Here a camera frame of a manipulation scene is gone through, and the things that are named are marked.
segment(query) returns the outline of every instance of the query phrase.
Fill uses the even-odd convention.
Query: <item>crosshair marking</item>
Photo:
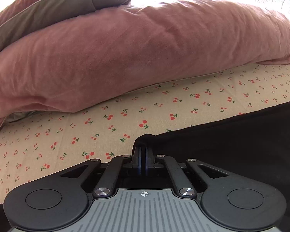
[[[150,194],[150,193],[147,193],[146,191],[140,193],[140,195],[141,195],[141,196],[144,196],[144,197],[145,197],[145,196],[148,196],[149,194]]]

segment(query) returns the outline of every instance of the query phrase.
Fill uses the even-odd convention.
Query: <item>pink pillowcase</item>
[[[106,8],[31,33],[0,53],[0,118],[76,112],[250,62],[290,63],[285,16],[224,0]]]

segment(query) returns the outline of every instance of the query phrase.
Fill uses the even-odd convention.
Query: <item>round black pad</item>
[[[236,189],[228,194],[229,202],[237,208],[253,209],[262,205],[262,194],[252,189]]]
[[[28,194],[26,203],[34,209],[53,208],[61,202],[62,195],[53,189],[39,189]]]
[[[58,176],[47,176],[16,187],[3,204],[11,226],[28,231],[58,230],[77,220],[87,207],[88,197],[79,183]]]

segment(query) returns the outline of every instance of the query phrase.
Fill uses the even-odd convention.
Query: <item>cherry pattern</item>
[[[49,169],[49,168],[50,168],[50,165],[45,163],[44,166],[41,167],[41,171],[43,171],[44,169]]]
[[[92,124],[93,123],[93,121],[91,120],[91,118],[88,118],[85,122],[84,122],[85,124]]]
[[[125,140],[127,140],[128,138],[130,138],[129,135],[124,134],[124,137],[120,139],[121,142],[124,142]]]
[[[128,109],[124,109],[124,110],[121,112],[121,115],[124,116],[124,117],[127,116],[127,114],[128,114],[127,111],[128,111]]]
[[[71,142],[72,145],[74,145],[76,142],[78,142],[78,140],[79,140],[79,138],[74,137],[73,140],[72,140],[72,142]]]
[[[91,136],[91,139],[97,140],[97,137],[100,136],[100,134],[96,133],[95,135]]]
[[[108,129],[112,130],[112,132],[115,132],[117,130],[113,125],[111,125]]]
[[[104,115],[103,117],[107,120],[111,120],[113,118],[113,115]]]
[[[93,156],[95,153],[94,152],[87,152],[85,151],[82,153],[82,156],[85,157],[86,159],[89,159],[90,156]]]
[[[111,159],[111,157],[115,156],[115,154],[110,152],[110,153],[106,153],[105,156],[106,156],[106,159],[109,160],[109,159]]]
[[[52,151],[54,151],[56,149],[56,145],[57,145],[57,142],[54,142],[54,144],[50,146]]]
[[[146,129],[153,133],[171,132],[203,124],[205,119],[216,121],[288,101],[290,65],[250,64],[218,74],[149,86],[78,113],[42,112],[5,124],[0,131],[0,201],[10,189],[35,180],[36,175],[46,176],[57,170],[58,165],[67,168],[90,158],[107,162],[115,154],[128,154],[135,141],[132,137],[143,135]],[[122,117],[115,119],[111,113]],[[94,142],[97,152],[90,149],[82,154],[81,149],[89,140]],[[115,148],[106,152],[109,147]]]
[[[139,127],[143,128],[144,129],[147,129],[149,126],[147,125],[147,121],[146,120],[143,120],[141,124],[138,125]]]
[[[67,156],[67,154],[66,153],[63,153],[63,155],[61,155],[60,157],[59,157],[59,159],[61,159],[61,160],[64,160],[64,158]]]

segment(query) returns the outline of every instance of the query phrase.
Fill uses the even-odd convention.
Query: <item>bed sheet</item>
[[[290,65],[247,64],[146,87],[77,113],[35,113],[0,131],[0,203],[18,185],[84,160],[108,162],[130,154],[143,134],[157,135],[288,101]]]

